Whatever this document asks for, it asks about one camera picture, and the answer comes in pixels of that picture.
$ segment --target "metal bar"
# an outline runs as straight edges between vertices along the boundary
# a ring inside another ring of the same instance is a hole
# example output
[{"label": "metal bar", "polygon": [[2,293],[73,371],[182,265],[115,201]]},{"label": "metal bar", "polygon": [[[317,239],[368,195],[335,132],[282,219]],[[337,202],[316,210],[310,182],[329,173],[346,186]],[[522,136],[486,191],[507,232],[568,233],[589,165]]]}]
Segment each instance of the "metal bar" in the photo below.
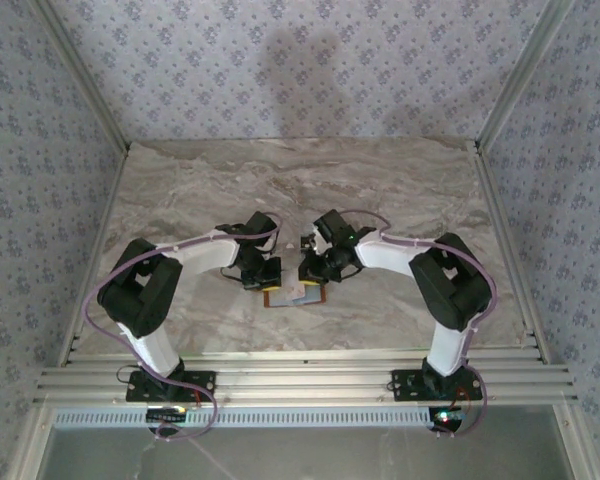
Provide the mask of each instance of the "metal bar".
[{"label": "metal bar", "polygon": [[[237,362],[240,365],[258,364],[262,362],[275,362],[282,364],[305,362],[351,362],[351,361],[376,361],[376,360],[420,360],[426,356],[426,349],[367,349],[367,350],[294,350],[285,352],[202,352],[196,355],[183,355],[185,363],[207,364],[211,362]],[[502,347],[502,348],[475,348],[469,350],[469,360],[495,359],[539,359],[540,354],[535,347]],[[85,355],[73,354],[71,366],[96,366],[125,363],[134,363],[131,354],[100,354]]]},{"label": "metal bar", "polygon": [[[535,372],[542,371],[543,373],[553,372],[553,373],[562,373],[567,372],[567,367],[564,365],[545,365],[541,362],[513,362],[513,361],[503,361],[502,363],[494,364],[493,362],[487,361],[474,361],[471,362],[471,365],[479,368],[481,371],[488,368],[494,372]],[[420,362],[400,362],[400,368],[402,369],[415,369],[421,366]],[[305,365],[304,367],[296,367],[296,366],[288,366],[288,367],[232,367],[232,366],[223,366],[219,365],[219,368],[210,369],[214,371],[221,370],[222,373],[228,374],[241,374],[241,375],[250,375],[250,374],[268,374],[268,373],[369,373],[369,372],[389,372],[392,369],[395,369],[396,364],[391,362],[384,363],[373,363],[373,366],[349,366],[343,367],[339,365],[321,365],[321,366],[313,366],[313,365]],[[98,375],[98,374],[114,374],[120,368],[120,366],[97,366],[97,367],[73,367],[69,366],[68,368],[48,368],[42,371],[42,375],[54,375],[58,377],[77,377],[80,375]],[[196,364],[187,364],[187,368],[189,370],[204,370],[202,365]],[[122,370],[120,372],[121,378],[125,378],[128,376],[129,370]]]},{"label": "metal bar", "polygon": [[11,457],[8,480],[35,479],[42,465],[49,434],[55,420],[55,409],[37,406],[27,415],[14,455]]},{"label": "metal bar", "polygon": [[62,342],[62,348],[60,349],[60,356],[58,358],[57,365],[62,367],[67,364],[69,360],[69,355],[72,351],[72,345],[74,340],[76,340],[78,336],[78,330],[82,327],[82,317],[80,316],[80,307],[82,306],[82,301],[86,297],[89,289],[93,285],[96,275],[98,273],[98,265],[100,260],[100,255],[102,253],[102,249],[104,248],[104,241],[107,234],[107,227],[109,226],[109,218],[111,218],[111,212],[113,211],[113,204],[115,203],[116,195],[118,192],[118,187],[120,185],[120,180],[122,178],[122,172],[124,171],[124,165],[126,163],[127,155],[126,153],[122,155],[120,161],[118,162],[118,168],[113,177],[113,183],[111,185],[111,191],[109,192],[109,197],[107,198],[107,203],[104,207],[104,213],[100,220],[100,226],[98,227],[98,233],[96,233],[96,240],[91,250],[91,255],[89,256],[89,263],[87,264],[87,272],[84,276],[82,283],[80,284],[80,291],[78,292],[76,303],[73,307],[73,312],[71,313],[71,319],[69,326],[64,335],[64,340]]},{"label": "metal bar", "polygon": [[522,318],[525,325],[527,325],[527,328],[533,330],[538,350],[540,351],[542,358],[545,362],[550,363],[552,360],[551,349],[544,335],[540,315],[535,300],[533,299],[533,295],[531,294],[528,277],[522,266],[518,251],[514,248],[513,235],[509,228],[506,211],[502,199],[500,198],[500,194],[498,193],[493,172],[485,157],[477,153],[475,145],[472,147],[471,151],[470,157],[476,165],[478,180],[485,192],[487,207],[489,208],[489,213],[494,223],[498,244],[500,245],[502,255],[507,264],[509,279],[513,287],[514,296],[520,306]]},{"label": "metal bar", "polygon": [[[512,355],[527,350],[533,355]],[[474,352],[483,358],[472,364],[483,373],[489,398],[496,404],[544,405],[576,397],[567,368],[544,365],[535,348]],[[424,354],[411,350],[216,353],[191,357],[186,366],[216,371],[215,396],[221,404],[232,407],[387,406],[394,404],[393,394],[386,388],[389,372],[419,368]],[[99,361],[90,361],[94,357]],[[46,369],[36,401],[54,406],[128,405],[124,400],[126,385],[118,383],[114,374],[132,357],[94,357],[65,368]]]},{"label": "metal bar", "polygon": [[[568,371],[563,372],[509,372],[483,370],[482,376],[485,382],[493,383],[569,383],[571,374]],[[123,380],[128,380],[128,375],[120,376]],[[386,384],[389,381],[387,372],[378,373],[279,373],[272,374],[244,374],[244,373],[221,373],[216,381],[216,388],[235,388],[235,387],[266,387],[276,386],[283,383],[287,386],[294,385],[319,385],[319,386],[337,386],[337,385],[359,385],[359,384]],[[38,381],[38,386],[117,386],[120,382],[114,374],[95,374],[95,375],[43,375]]]},{"label": "metal bar", "polygon": [[549,0],[547,2],[478,135],[477,141],[481,153],[488,152],[493,145],[573,3],[574,0]]},{"label": "metal bar", "polygon": [[[54,426],[61,429],[147,428],[145,410],[138,408],[58,409]],[[209,409],[188,411],[186,427],[203,427]],[[214,428],[407,427],[431,425],[428,407],[231,408],[218,414]]]},{"label": "metal bar", "polygon": [[575,480],[600,479],[600,458],[596,452],[579,405],[555,405],[558,428]]},{"label": "metal bar", "polygon": [[58,18],[58,14],[49,4],[48,0],[28,0],[28,3],[33,13],[40,20],[42,28],[47,32],[51,44],[58,52],[69,74],[73,77],[87,105],[100,122],[107,139],[113,148],[116,149],[118,155],[126,153],[127,141],[124,138],[122,130],[120,130],[120,127],[109,111],[109,107],[107,107],[107,104],[102,99],[98,87],[74,48],[60,18]]}]

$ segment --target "glass panel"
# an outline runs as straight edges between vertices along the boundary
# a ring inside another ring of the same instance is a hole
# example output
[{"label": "glass panel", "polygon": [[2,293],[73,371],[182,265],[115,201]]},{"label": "glass panel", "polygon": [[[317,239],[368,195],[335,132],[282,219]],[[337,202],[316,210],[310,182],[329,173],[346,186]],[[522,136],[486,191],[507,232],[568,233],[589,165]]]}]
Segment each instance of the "glass panel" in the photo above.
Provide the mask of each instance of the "glass panel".
[{"label": "glass panel", "polygon": [[[494,407],[464,438],[424,429],[218,428],[156,442],[141,428],[56,429],[41,480],[568,480],[551,407]],[[223,466],[223,472],[217,465]]]}]

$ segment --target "wire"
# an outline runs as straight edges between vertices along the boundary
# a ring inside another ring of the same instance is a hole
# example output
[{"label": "wire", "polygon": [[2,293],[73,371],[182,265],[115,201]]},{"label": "wire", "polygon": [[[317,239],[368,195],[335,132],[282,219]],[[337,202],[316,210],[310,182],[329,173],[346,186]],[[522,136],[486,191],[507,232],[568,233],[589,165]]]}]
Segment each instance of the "wire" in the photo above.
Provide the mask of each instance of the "wire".
[{"label": "wire", "polygon": [[140,367],[138,367],[138,365],[123,365],[116,371],[116,380],[118,380],[120,383],[124,383],[125,385],[129,385],[128,380],[125,382],[124,380],[122,380],[120,378],[120,372],[122,371],[123,368],[139,369]]},{"label": "wire", "polygon": [[278,236],[279,235],[280,235],[279,233],[276,233],[276,237],[273,239],[273,245],[271,245],[271,248],[269,250],[260,250],[258,248],[260,253],[263,253],[264,255],[272,254],[276,250],[276,246],[278,245]]},{"label": "wire", "polygon": [[342,278],[340,279],[340,281],[342,281],[342,280],[346,280],[347,278],[355,277],[355,276],[356,276],[357,274],[359,274],[361,271],[362,271],[362,269],[361,269],[361,268],[359,268],[359,269],[357,269],[355,272],[353,272],[353,273],[350,273],[350,274],[348,274],[348,275],[345,275],[344,277],[342,277]]},{"label": "wire", "polygon": [[360,209],[349,209],[349,210],[342,210],[340,212],[338,212],[340,215],[346,215],[347,213],[361,213],[363,215],[371,215],[372,217],[377,218],[378,220],[380,220],[382,223],[384,223],[384,227],[382,227],[382,229],[380,230],[381,232],[384,232],[385,230],[388,230],[391,228],[391,222],[389,220],[387,220],[386,218],[384,218],[382,215],[380,215],[379,213],[376,212],[372,212],[371,210],[360,210]]},{"label": "wire", "polygon": [[456,398],[453,401],[454,405],[455,403],[457,403],[458,401],[458,394],[461,393],[462,396],[465,398],[465,400],[467,401],[467,411],[466,413],[469,413],[471,411],[471,397],[469,396],[469,392],[467,392],[464,388],[462,387],[458,387],[456,389]]},{"label": "wire", "polygon": [[[179,427],[178,425],[171,423],[171,422],[162,422],[160,423],[160,425],[158,426],[158,428],[156,429],[156,432],[158,430],[162,430],[165,428],[171,428],[173,430],[176,430],[178,432],[182,431],[182,428]],[[202,455],[204,455],[207,460],[209,460],[213,466],[215,466],[218,470],[220,470],[222,473],[225,474],[225,476],[229,479],[229,480],[238,480],[238,478],[236,476],[234,476],[228,469],[227,467],[225,467],[222,463],[220,463],[218,460],[216,460],[216,458],[211,455],[211,453],[209,453],[207,451],[206,448],[204,448],[202,445],[200,445],[195,439],[193,438],[188,438],[187,439],[194,447],[196,447],[200,453],[202,453]]]},{"label": "wire", "polygon": [[475,368],[469,366],[469,364],[467,363],[467,353],[469,350],[469,345],[471,345],[471,340],[473,339],[473,335],[478,330],[478,324],[480,322],[482,322],[485,318],[487,318],[491,314],[491,312],[493,312],[495,310],[496,305],[498,304],[498,287],[496,286],[495,281],[493,280],[491,275],[489,275],[489,272],[487,272],[487,270],[482,266],[482,264],[478,260],[473,258],[471,255],[467,255],[465,252],[458,250],[457,248],[450,247],[449,245],[444,245],[442,243],[433,242],[430,240],[397,238],[397,237],[388,236],[386,234],[386,231],[391,228],[391,222],[389,222],[386,218],[384,218],[382,215],[380,215],[378,213],[371,212],[369,210],[357,210],[357,209],[356,210],[343,210],[340,213],[341,214],[361,213],[364,215],[371,215],[371,216],[377,218],[378,220],[381,220],[385,224],[385,226],[379,230],[380,237],[385,242],[390,243],[392,245],[398,245],[398,246],[402,246],[402,247],[436,248],[438,250],[443,250],[448,253],[451,253],[451,254],[461,258],[465,262],[469,263],[471,266],[473,266],[480,273],[480,275],[482,275],[482,277],[485,279],[485,281],[489,285],[489,290],[491,292],[491,301],[489,302],[489,305],[487,305],[487,308],[484,309],[484,311],[482,311],[480,314],[478,314],[477,317],[475,317],[473,320],[471,320],[469,322],[469,325],[467,326],[467,328],[469,328],[469,333],[467,334],[467,338],[465,339],[464,345],[462,346],[462,351],[460,352],[460,358],[461,358],[460,366],[471,371],[476,376],[478,381],[480,382],[480,390],[482,392],[482,409],[480,410],[480,413],[479,413],[478,417],[476,418],[476,421],[471,426],[462,430],[459,433],[454,433],[451,430],[448,430],[448,429],[442,427],[442,430],[446,430],[446,433],[448,433],[451,437],[463,436],[463,435],[466,435],[466,434],[472,432],[473,430],[475,430],[478,427],[478,425],[480,425],[480,423],[482,423],[485,415],[487,414],[488,399],[487,399],[487,387],[484,383],[484,379],[482,378],[480,373]]},{"label": "wire", "polygon": [[226,273],[224,273],[224,269],[224,267],[220,268],[220,275],[222,275],[224,278],[228,278],[229,280],[233,280],[234,282],[242,283],[242,280],[238,277],[234,277],[233,275],[227,275]]},{"label": "wire", "polygon": [[211,414],[211,417],[209,418],[209,422],[202,429],[198,430],[197,432],[189,433],[186,435],[163,437],[159,434],[159,428],[158,428],[156,430],[156,439],[164,440],[166,442],[172,442],[172,441],[179,441],[179,440],[188,440],[190,438],[199,437],[200,435],[207,433],[209,430],[211,430],[211,427],[213,426],[216,419],[218,418],[218,402],[214,398],[213,394],[206,388],[199,387],[198,385],[194,385],[192,383],[172,380],[172,379],[167,378],[164,375],[161,375],[160,373],[156,372],[153,368],[151,368],[142,359],[142,357],[138,354],[138,352],[135,351],[135,349],[133,348],[133,346],[131,345],[131,343],[128,340],[122,338],[120,335],[116,335],[112,332],[105,330],[104,328],[98,326],[93,321],[93,319],[91,318],[91,316],[89,315],[89,312],[88,312],[89,304],[98,295],[98,292],[100,291],[100,289],[103,288],[105,285],[107,285],[109,282],[111,282],[115,277],[120,275],[122,272],[124,272],[128,268],[130,268],[130,267],[134,266],[135,264],[140,263],[144,260],[147,260],[148,258],[154,257],[156,255],[160,255],[163,253],[169,253],[169,252],[174,252],[174,251],[178,251],[181,249],[186,249],[186,248],[193,247],[195,245],[200,245],[203,243],[213,242],[215,240],[237,240],[237,239],[258,240],[260,238],[267,238],[267,237],[270,237],[271,235],[278,233],[283,224],[282,218],[278,214],[273,213],[273,212],[265,212],[264,214],[275,217],[278,220],[278,224],[276,225],[276,228],[274,228],[273,230],[271,230],[269,232],[265,232],[265,233],[261,233],[261,234],[257,234],[257,235],[229,235],[229,234],[206,235],[206,236],[202,236],[202,237],[190,238],[188,240],[184,240],[182,242],[175,243],[173,245],[167,245],[164,247],[156,248],[149,252],[145,252],[141,255],[138,255],[135,258],[132,258],[131,260],[126,261],[119,267],[114,268],[111,271],[111,273],[109,273],[109,275],[107,275],[105,278],[103,278],[100,282],[98,282],[93,287],[93,289],[87,294],[84,301],[82,302],[82,306],[80,308],[80,313],[82,315],[82,318],[84,318],[84,320],[97,332],[115,340],[120,345],[122,345],[127,350],[129,350],[129,352],[131,352],[131,354],[136,358],[139,365],[149,375],[151,375],[156,380],[166,383],[168,385],[187,388],[189,390],[193,390],[194,392],[201,393],[202,395],[204,395],[211,401],[213,412]]}]

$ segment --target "wall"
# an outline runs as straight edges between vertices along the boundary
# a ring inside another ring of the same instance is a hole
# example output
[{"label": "wall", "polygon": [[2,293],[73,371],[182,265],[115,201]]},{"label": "wall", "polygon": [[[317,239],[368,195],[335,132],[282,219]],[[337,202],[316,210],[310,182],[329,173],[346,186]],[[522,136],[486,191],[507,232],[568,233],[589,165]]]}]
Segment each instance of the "wall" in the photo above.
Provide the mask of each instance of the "wall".
[{"label": "wall", "polygon": [[0,0],[0,478],[53,364],[117,155],[26,3]]},{"label": "wall", "polygon": [[52,0],[128,139],[475,137],[544,0]]},{"label": "wall", "polygon": [[489,152],[600,446],[600,0],[577,0]]}]

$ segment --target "metal frame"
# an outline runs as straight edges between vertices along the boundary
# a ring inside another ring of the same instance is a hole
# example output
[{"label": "metal frame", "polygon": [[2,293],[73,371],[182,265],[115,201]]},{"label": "metal frame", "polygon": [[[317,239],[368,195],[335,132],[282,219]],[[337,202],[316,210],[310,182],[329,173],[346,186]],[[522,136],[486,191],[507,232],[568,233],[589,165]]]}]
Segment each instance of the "metal frame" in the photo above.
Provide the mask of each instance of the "metal frame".
[{"label": "metal frame", "polygon": [[48,0],[28,0],[28,3],[42,24],[42,28],[47,33],[51,44],[58,52],[62,63],[64,63],[76,83],[78,90],[82,93],[87,105],[100,122],[100,126],[111,146],[116,149],[118,155],[126,153],[128,142],[102,95],[100,95],[100,91],[93,78],[91,78],[87,67],[73,46],[58,14]]},{"label": "metal frame", "polygon": [[[87,104],[102,125],[112,146],[126,157],[128,144],[104,102],[91,75],[71,44],[61,20],[48,0],[28,0],[72,75]],[[489,400],[494,405],[554,405],[562,440],[577,480],[599,479],[597,458],[582,409],[567,367],[553,364],[529,282],[514,247],[496,182],[481,156],[493,144],[523,93],[542,56],[551,44],[574,0],[548,0],[527,45],[500,93],[478,137],[479,150],[467,142],[469,158],[476,167],[494,230],[509,272],[528,336],[521,346],[482,348],[470,351],[472,364],[485,375]],[[115,174],[97,240],[81,285],[83,298],[92,285],[102,251],[106,226],[122,175],[124,161]],[[67,406],[129,411],[122,397],[124,387],[112,382],[113,373],[131,358],[125,355],[84,356],[72,350],[82,328],[79,305],[70,319],[58,368],[43,372],[35,403],[23,425],[7,478],[37,477],[52,426]],[[422,350],[366,350],[331,352],[274,352],[205,354],[186,359],[190,368],[222,372],[218,398],[233,411],[253,411],[259,406],[285,408],[399,409],[384,388],[387,372],[394,368],[417,368]]]},{"label": "metal frame", "polygon": [[[467,142],[467,151],[476,167],[496,237],[528,329],[521,345],[472,349],[469,359],[483,373],[490,405],[553,405],[575,478],[598,479],[600,462],[582,410],[577,406],[571,375],[565,365],[553,363],[529,282],[514,248],[494,177],[488,163],[478,153],[475,142]],[[83,284],[83,294],[97,271],[97,260],[121,168],[116,174],[115,187],[103,217],[98,242]],[[57,419],[64,418],[59,415],[76,411],[129,414],[144,412],[149,406],[126,403],[126,386],[115,379],[115,372],[121,366],[132,363],[132,356],[83,355],[71,349],[71,343],[78,338],[77,332],[82,325],[78,315],[76,310],[58,367],[42,373],[34,394],[33,411],[23,430],[7,478],[36,478],[42,468],[50,426]],[[336,413],[343,409],[353,409],[355,412],[399,412],[413,408],[413,405],[405,407],[404,404],[393,402],[392,393],[386,389],[389,372],[393,369],[419,368],[425,355],[426,350],[422,349],[384,349],[205,353],[185,357],[184,360],[189,369],[219,373],[216,398],[225,412],[281,409],[302,412],[316,408]],[[441,404],[444,402],[421,402],[415,407]]]},{"label": "metal frame", "polygon": [[548,0],[478,135],[481,152],[488,152],[493,145],[574,3],[575,0]]}]

